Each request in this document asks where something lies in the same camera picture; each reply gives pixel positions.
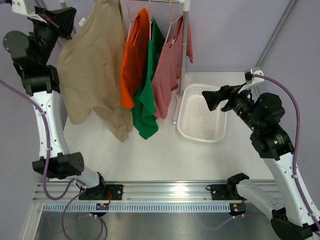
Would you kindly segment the pink hanger of orange shirt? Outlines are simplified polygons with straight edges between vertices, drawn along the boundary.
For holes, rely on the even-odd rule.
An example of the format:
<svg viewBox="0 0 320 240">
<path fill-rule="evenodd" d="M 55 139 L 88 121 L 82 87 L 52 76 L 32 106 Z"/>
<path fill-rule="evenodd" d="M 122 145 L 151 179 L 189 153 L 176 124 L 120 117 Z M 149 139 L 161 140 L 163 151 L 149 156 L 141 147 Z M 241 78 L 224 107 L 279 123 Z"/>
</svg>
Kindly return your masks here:
<svg viewBox="0 0 320 240">
<path fill-rule="evenodd" d="M 129 18 L 129 27 L 128 27 L 128 34 L 127 34 L 127 42 L 129 42 L 130 40 L 132 40 L 134 38 L 134 34 L 135 34 L 135 22 L 137 20 L 137 18 L 139 18 L 139 13 L 137 13 L 135 16 L 133 16 L 131 14 L 131 10 L 130 10 L 130 0 L 126 1 L 126 7 L 127 7 L 127 14 L 128 14 L 128 18 Z"/>
</svg>

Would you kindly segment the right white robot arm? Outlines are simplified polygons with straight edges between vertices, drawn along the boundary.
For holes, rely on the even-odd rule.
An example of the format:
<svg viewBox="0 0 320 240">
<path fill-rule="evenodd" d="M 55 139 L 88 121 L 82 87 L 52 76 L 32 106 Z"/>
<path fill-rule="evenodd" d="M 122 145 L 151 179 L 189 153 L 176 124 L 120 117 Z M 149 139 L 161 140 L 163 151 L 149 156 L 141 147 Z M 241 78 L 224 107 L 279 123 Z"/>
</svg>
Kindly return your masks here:
<svg viewBox="0 0 320 240">
<path fill-rule="evenodd" d="M 226 85 L 218 91 L 203 91 L 202 96 L 210 111 L 226 101 L 221 111 L 233 110 L 248 126 L 251 144 L 271 171 L 283 202 L 273 199 L 244 173 L 229 177 L 221 190 L 214 185 L 208 186 L 208 190 L 232 200 L 251 202 L 270 220 L 273 231 L 282 240 L 309 240 L 317 232 L 320 212 L 316 208 L 312 213 L 307 210 L 295 183 L 299 176 L 293 165 L 295 149 L 279 124 L 285 114 L 282 101 L 269 92 L 253 100 L 249 90 L 240 89 L 239 85 Z"/>
</svg>

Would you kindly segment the orange t shirt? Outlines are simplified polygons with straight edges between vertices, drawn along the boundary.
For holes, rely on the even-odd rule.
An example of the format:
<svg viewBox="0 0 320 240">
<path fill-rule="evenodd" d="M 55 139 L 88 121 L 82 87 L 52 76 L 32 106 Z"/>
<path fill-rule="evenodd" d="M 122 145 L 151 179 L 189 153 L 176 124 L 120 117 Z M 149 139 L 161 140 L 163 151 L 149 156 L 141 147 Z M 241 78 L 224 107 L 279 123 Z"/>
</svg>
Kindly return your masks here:
<svg viewBox="0 0 320 240">
<path fill-rule="evenodd" d="M 134 95 L 140 86 L 147 59 L 150 22 L 146 8 L 138 12 L 129 30 L 120 75 L 120 104 L 127 109 L 135 105 Z"/>
</svg>

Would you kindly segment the beige t shirt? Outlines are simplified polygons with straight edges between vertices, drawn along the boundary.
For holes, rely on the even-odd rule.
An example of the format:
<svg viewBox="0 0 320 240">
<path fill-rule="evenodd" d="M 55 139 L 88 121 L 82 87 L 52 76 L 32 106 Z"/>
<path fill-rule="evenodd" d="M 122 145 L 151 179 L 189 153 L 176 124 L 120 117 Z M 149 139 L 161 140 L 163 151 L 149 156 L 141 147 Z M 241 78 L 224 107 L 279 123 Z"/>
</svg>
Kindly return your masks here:
<svg viewBox="0 0 320 240">
<path fill-rule="evenodd" d="M 120 93 L 126 32 L 121 2 L 97 0 L 81 29 L 63 44 L 56 63 L 70 122 L 79 125 L 94 111 L 120 142 L 133 128 Z"/>
</svg>

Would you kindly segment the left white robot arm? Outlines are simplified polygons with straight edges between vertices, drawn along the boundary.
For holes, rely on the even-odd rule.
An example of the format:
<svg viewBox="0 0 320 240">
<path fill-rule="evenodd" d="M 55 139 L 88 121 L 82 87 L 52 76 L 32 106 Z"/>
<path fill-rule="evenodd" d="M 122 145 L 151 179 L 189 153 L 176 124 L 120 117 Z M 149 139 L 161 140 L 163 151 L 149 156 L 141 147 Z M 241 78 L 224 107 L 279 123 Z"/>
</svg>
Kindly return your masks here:
<svg viewBox="0 0 320 240">
<path fill-rule="evenodd" d="M 47 10 L 29 0 L 10 1 L 14 13 L 27 17 L 33 32 L 14 30 L 3 38 L 25 93 L 33 105 L 39 134 L 39 159 L 32 163 L 35 172 L 48 179 L 69 180 L 80 188 L 79 199 L 102 200 L 108 195 L 103 176 L 85 166 L 80 152 L 71 153 L 66 143 L 60 111 L 60 82 L 57 69 L 48 60 L 58 39 L 72 38 L 76 9 Z"/>
</svg>

